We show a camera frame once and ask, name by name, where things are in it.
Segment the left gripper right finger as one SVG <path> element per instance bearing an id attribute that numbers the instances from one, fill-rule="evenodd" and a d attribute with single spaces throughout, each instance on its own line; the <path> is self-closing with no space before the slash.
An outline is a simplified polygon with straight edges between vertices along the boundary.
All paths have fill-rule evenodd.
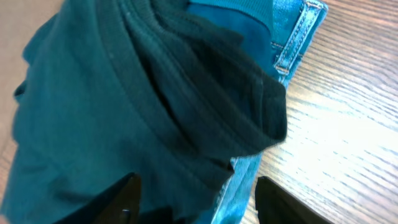
<path id="1" fill-rule="evenodd" d="M 257 179 L 255 203 L 260 224 L 330 224 L 269 177 Z"/>

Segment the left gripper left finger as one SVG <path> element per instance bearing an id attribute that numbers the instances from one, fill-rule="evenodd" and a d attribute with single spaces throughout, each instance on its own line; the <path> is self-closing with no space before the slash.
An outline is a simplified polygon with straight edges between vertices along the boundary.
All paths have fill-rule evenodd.
<path id="1" fill-rule="evenodd" d="M 140 199 L 141 178 L 131 173 L 57 224 L 135 224 Z"/>

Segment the dark navy t-shirt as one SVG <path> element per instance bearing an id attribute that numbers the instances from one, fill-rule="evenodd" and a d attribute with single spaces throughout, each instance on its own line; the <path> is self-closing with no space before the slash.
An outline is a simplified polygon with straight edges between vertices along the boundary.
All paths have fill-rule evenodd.
<path id="1" fill-rule="evenodd" d="M 24 51 L 1 213 L 57 223 L 128 174 L 146 223 L 189 223 L 231 159 L 285 139 L 285 88 L 186 1 L 65 1 Z"/>

